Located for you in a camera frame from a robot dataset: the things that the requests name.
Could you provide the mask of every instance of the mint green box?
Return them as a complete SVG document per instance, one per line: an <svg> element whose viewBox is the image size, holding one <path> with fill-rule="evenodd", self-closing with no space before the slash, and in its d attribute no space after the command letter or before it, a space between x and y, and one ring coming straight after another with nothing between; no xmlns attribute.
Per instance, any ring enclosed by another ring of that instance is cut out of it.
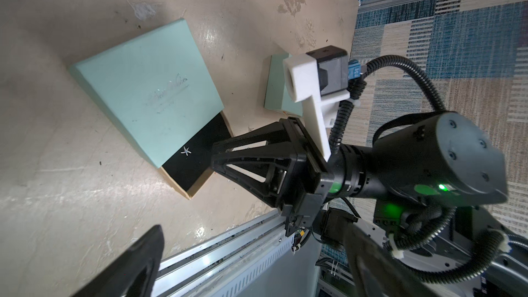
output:
<svg viewBox="0 0 528 297"><path fill-rule="evenodd" d="M288 115L302 116L303 105L300 102L293 102L286 89L282 61L288 57L290 55L287 53L271 56L264 108L285 112Z"/></svg>
<svg viewBox="0 0 528 297"><path fill-rule="evenodd" d="M224 108L184 19L76 63L69 71L156 168Z"/></svg>

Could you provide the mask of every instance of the black cable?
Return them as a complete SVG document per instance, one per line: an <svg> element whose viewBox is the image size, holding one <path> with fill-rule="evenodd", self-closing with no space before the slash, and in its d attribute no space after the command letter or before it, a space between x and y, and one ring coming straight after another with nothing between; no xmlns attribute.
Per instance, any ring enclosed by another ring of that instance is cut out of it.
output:
<svg viewBox="0 0 528 297"><path fill-rule="evenodd" d="M366 73L364 73L361 77L366 78L374 71L389 66L402 69L407 74L409 74L409 76L411 76L411 78L418 84L427 100L429 100L431 107L435 111L446 110L440 95L436 91L436 88L429 77L427 77L425 71L423 71L416 63L406 57L399 55L384 55L373 59L366 64Z"/></svg>
<svg viewBox="0 0 528 297"><path fill-rule="evenodd" d="M431 104L435 111L445 111L445 105L438 94L434 84L431 82L425 71L423 71L416 63L407 59L406 57L399 55L384 55L379 58L373 59L366 64L366 72L356 79L348 81L348 91L352 96L359 96L366 87L364 79L372 74L374 71L384 67L396 67L405 71L413 80L418 84L427 100ZM343 134L345 128L347 128L348 119L354 109L354 105L349 101L342 101L340 103L339 110L337 111L337 117L334 123L334 127L330 131L330 137L328 142L330 144L330 151L332 154L337 154L339 151L341 142L343 140Z"/></svg>
<svg viewBox="0 0 528 297"><path fill-rule="evenodd" d="M320 260L316 261L315 262L315 266L321 266L321 264L324 264L325 262L331 262L331 261L333 261L332 258L324 257L324 258L321 258Z"/></svg>
<svg viewBox="0 0 528 297"><path fill-rule="evenodd" d="M306 244L306 242L308 241L308 239L310 238L311 235L312 235L312 230L310 229L310 230L306 233L306 236L304 237L304 239L300 242L299 249L302 248L303 245Z"/></svg>
<svg viewBox="0 0 528 297"><path fill-rule="evenodd" d="M352 213L357 217L357 218L361 218L360 214L356 211L356 208L354 208L354 206L352 205L352 203L350 203L349 200L347 200L346 197L341 197L341 200L343 200L346 205L350 208L350 210L352 211Z"/></svg>
<svg viewBox="0 0 528 297"><path fill-rule="evenodd" d="M492 264L499 253L499 246L504 241L503 233L497 230L488 230L475 244L472 256L468 262L460 267L441 272L426 272L409 267L420 280L432 284L452 284L471 280L484 273Z"/></svg>
<svg viewBox="0 0 528 297"><path fill-rule="evenodd" d="M508 234L511 245L516 245L528 251L528 239L517 234Z"/></svg>
<svg viewBox="0 0 528 297"><path fill-rule="evenodd" d="M337 269L337 267L331 267L331 266L328 265L328 264L322 264L320 267L321 267L321 268L324 268L324 269L326 269L327 271L330 271L330 272L335 272L336 269Z"/></svg>
<svg viewBox="0 0 528 297"><path fill-rule="evenodd" d="M419 123L423 120L426 120L428 118L441 115L445 113L446 111L433 111L430 113L415 113L415 114L407 114L404 116L400 116L390 122L386 122L385 124L381 125L376 132L374 132L374 136L372 137L372 144L374 144L380 135L385 132L388 129L402 127L404 125L413 125L416 123Z"/></svg>
<svg viewBox="0 0 528 297"><path fill-rule="evenodd" d="M394 244L399 250L414 250L426 245L447 226L455 215L456 208L442 208L442 215L423 224L422 228L413 235L394 237ZM392 251L390 243L386 249Z"/></svg>
<svg viewBox="0 0 528 297"><path fill-rule="evenodd" d="M315 241L317 241L317 242L319 242L319 243L321 243L321 244L326 244L326 243L324 243L323 241L319 240L317 237L315 237L315 235L313 236L313 238L315 239Z"/></svg>
<svg viewBox="0 0 528 297"><path fill-rule="evenodd" d="M408 235L415 234L422 228L424 222L438 218L441 215L442 207L440 205L429 205L424 211L412 219L412 221L409 223L409 226L405 229L405 233Z"/></svg>
<svg viewBox="0 0 528 297"><path fill-rule="evenodd" d="M365 87L366 82L362 78L356 78L348 81L348 87L346 89L350 93L351 99L358 100L365 90ZM328 138L332 154L337 154L339 151L339 147L343 141L343 134L345 133L348 119L350 118L353 109L354 104L348 100L339 103L339 110L337 111L334 126L330 130L330 137Z"/></svg>

